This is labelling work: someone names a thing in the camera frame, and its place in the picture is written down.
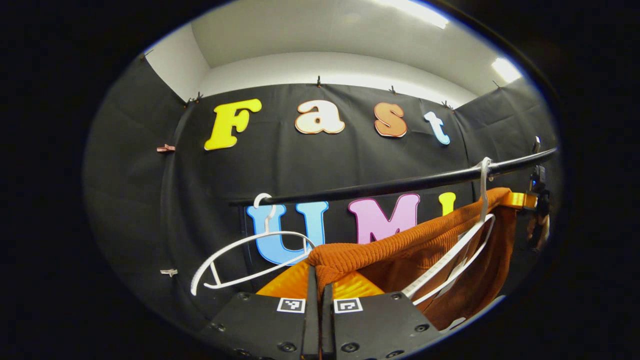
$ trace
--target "white plastic hanger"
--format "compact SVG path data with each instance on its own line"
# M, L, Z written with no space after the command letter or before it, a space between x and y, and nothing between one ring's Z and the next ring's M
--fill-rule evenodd
M484 238L484 242L482 243L482 245L480 245L478 247L478 249L476 250L476 253L461 268L459 268L457 270L454 269L455 272L452 273L449 276L448 280L443 282L437 288L431 290L428 294L426 294L423 297L413 301L413 305L420 304L421 302L425 301L426 299L428 299L428 298L432 297L433 295L437 294L440 290L445 288L451 282L455 281L458 278L458 276L460 276L460 274L462 274L462 272L465 271L465 269L467 269L469 267L469 265L471 265L471 263L473 263L473 261L477 258L477 256L480 254L480 252L484 249L484 246L486 245L486 242L489 239L489 235L491 235L491 231L493 230L493 224L495 223L495 215L493 215L493 214L487 215L489 204L488 204L488 199L487 199L487 196L486 196L486 180L487 180L487 175L488 175L488 170L489 170L489 164L490 163L491 163L491 159L490 158L484 158L482 160L482 162L480 162L480 164L478 164L478 166L480 166L480 168L481 168L480 195L481 195L482 202L483 202L482 210L481 210L481 214L480 214L480 220L477 223L475 223L471 227L471 229L469 229L462 236L462 238L460 240L458 240L458 242L449 251L447 251L447 253L444 254L444 256L442 256L442 258L440 258L440 260L438 260L431 268L429 268L429 270L427 270L424 274L422 274L418 279L416 279L411 284L409 284L409 286L407 286L402 292L408 298L411 298L415 294L416 291L418 291L429 280L431 280L431 278L433 278L433 276L435 274L437 274L439 271L441 271L451 261L451 259L455 258L456 255L458 255L458 253L467 246L467 244L476 235L476 233L480 229L483 228L485 223L490 222L489 229L487 230L486 236Z
M261 193L260 195L256 196L255 200L253 201L253 207L257 209L258 208L258 204L260 203L260 201L262 199L267 198L267 197L271 197L271 196L269 194L267 194L267 193ZM223 247L222 249L216 251L213 255L209 256L209 258L207 260L205 260L204 263L202 263L202 265L200 265L200 268L198 268L198 271L196 271L196 274L193 276L193 279L191 280L191 293L193 295L196 295L197 288L198 288L198 282L200 281L200 278L202 277L202 274L204 274L204 272L207 270L208 266L211 267L211 272L213 272L213 277L216 280L216 284L215 285L211 285L211 284L207 284L205 282L204 286L206 286L206 287L208 287L210 289L220 289L220 288L225 288L227 286L238 284L238 283L243 282L243 281L255 279L256 277L260 277L260 276L262 276L264 274L268 274L268 273L270 273L270 272L272 272L274 270L277 270L279 268L285 267L288 264L291 264L291 263L293 263L293 262L295 262L297 260L303 259L306 256L308 256L309 252L311 252L311 250L313 250L316 246L305 235L300 234L300 233L295 233L293 231L274 231L274 232L269 232L269 220L271 220L271 218L274 217L275 213L276 213L276 206L273 205L271 207L271 213L264 220L264 233L256 234L256 235L253 235L253 236L249 236L248 238L244 238L242 240L238 240L238 241L236 241L234 243L231 243L231 244ZM238 246L240 244L244 244L246 242L255 240L257 238L262 238L262 237L269 236L269 235L279 235L279 234L281 234L281 235L296 235L296 236L300 236L301 238L303 238L303 245L302 245L303 250L304 250L303 254L298 256L298 257L296 257L296 258L294 258L294 259L291 259L291 260L289 260L289 261L287 261L285 263L282 263L282 264L279 264L277 266L274 266L273 268L269 268L267 270L258 272L258 273L253 274L253 275L245 276L242 279L229 281L229 282L226 282L224 284L220 283L220 278L218 277L218 272L216 271L216 266L215 266L215 264L213 262L215 259L217 259L222 254L224 254L225 252L229 251L230 249L232 249L232 248L234 248L234 247L236 247L236 246Z

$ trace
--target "orange knit garment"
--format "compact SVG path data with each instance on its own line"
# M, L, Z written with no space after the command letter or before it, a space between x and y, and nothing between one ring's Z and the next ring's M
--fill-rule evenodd
M499 204L510 192L508 188L487 191L488 211L496 219L484 250L449 291L417 306L436 328L444 329L457 318L470 318L486 307L502 288L515 240L516 209ZM316 247L307 261L316 267L318 291L321 293L327 284L356 270L384 292L401 291L455 245L458 235L479 220L481 208L479 200L368 244L332 243ZM474 237L474 248L486 230L484 227ZM423 286L413 299L428 293L428 287Z

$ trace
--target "black clothing rod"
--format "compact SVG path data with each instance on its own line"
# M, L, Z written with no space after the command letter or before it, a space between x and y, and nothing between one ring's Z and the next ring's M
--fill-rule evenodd
M520 170L521 168L543 163L549 160L556 151L557 147L554 147L553 149L542 151L537 154L523 156L522 158L507 160L501 163L491 163L489 165L488 175L503 175L509 172ZM430 176L410 177L409 179L392 180L387 181L386 183L349 186L346 188L332 189L317 193L276 196L262 199L260 205L357 199L360 197L370 197L387 195L391 193L423 190L428 188L437 188L439 186L465 183L467 181L480 179L480 173L480 167L472 167L466 168L464 170L442 172L440 174ZM253 200L254 199L232 200L229 202L229 205L251 206L253 205Z

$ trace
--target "foam letter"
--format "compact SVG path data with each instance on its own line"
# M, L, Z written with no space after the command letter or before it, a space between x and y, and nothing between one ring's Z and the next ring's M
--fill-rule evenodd
M442 216L453 212L453 202L456 200L456 194L454 193L441 193L438 196L438 201L442 204Z
M296 129L303 134L325 133L337 134L344 129L344 122L340 120L338 107L334 103L325 100L312 100L303 102L298 106L302 113L296 119Z
M378 118L374 122L378 134L394 138L401 138L406 134L406 123L402 119L404 111L400 106L381 102L373 108L373 112Z
M370 243L371 236L375 240L388 238L416 226L419 202L420 196L414 193L400 196L391 219L387 220L374 199L353 201L349 204L349 211L356 215L358 243Z
M257 113L262 109L262 103L258 99L232 102L216 106L216 120L211 131L211 138L204 143L205 150L224 149L237 143L237 138L231 135L231 128L236 127L238 133L242 133L249 124L249 111Z
M296 209L298 212L305 216L305 223L307 226L307 238L315 245L324 244L324 221L323 213L329 208L329 203L323 202L310 202L308 204L298 204ZM271 212L271 205L258 206L254 208L249 206L246 209L247 214L253 219L253 228L256 234L264 233L264 219L267 218ZM284 205L276 205L276 214L269 221L269 230L271 232L281 231L280 217L287 212L287 208ZM300 239L300 247L302 246L303 238ZM304 253L304 250L289 250L282 243L282 235L269 235L255 240L258 252L260 255L274 264L282 264L287 261L296 258ZM294 261L289 264L292 266L298 261Z
M427 120L431 124L431 128L433 129L433 134L436 136L438 141L443 145L448 145L451 142L449 136L445 135L442 132L442 120L436 117L436 114L433 111L429 111L424 114L424 120Z

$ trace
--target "white wall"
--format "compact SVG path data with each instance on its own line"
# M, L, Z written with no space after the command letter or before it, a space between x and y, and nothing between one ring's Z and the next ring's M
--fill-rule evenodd
M147 61L160 78L184 101L196 97L211 69L202 56L191 23L179 28L147 49Z
M436 75L394 61L347 53L286 53L260 56L211 69L198 90L204 96L255 86L315 83L394 89L453 108L476 94Z

